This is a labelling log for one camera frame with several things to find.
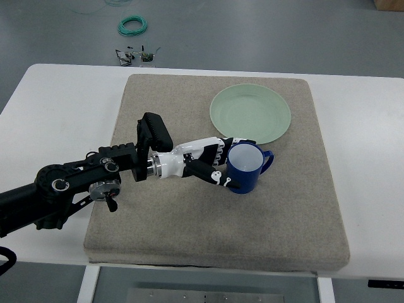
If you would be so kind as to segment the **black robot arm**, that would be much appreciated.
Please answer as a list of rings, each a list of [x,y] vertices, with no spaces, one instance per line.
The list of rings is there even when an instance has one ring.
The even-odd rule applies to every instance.
[[[61,229],[93,201],[86,197],[74,203],[76,194],[88,192],[97,182],[120,181],[122,171],[130,170],[135,181],[146,180],[149,150],[169,152],[173,142],[155,113],[145,113],[136,131],[136,143],[101,147],[84,160],[45,166],[33,183],[1,193],[1,236],[32,223],[37,229]]]

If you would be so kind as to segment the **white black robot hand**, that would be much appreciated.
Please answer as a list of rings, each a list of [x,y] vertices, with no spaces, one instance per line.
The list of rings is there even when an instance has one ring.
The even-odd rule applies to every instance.
[[[242,138],[210,137],[176,146],[170,152],[151,153],[148,159],[147,176],[161,179],[176,175],[195,176],[210,184],[239,189],[240,182],[217,170],[227,161],[228,151],[237,143],[253,143]]]

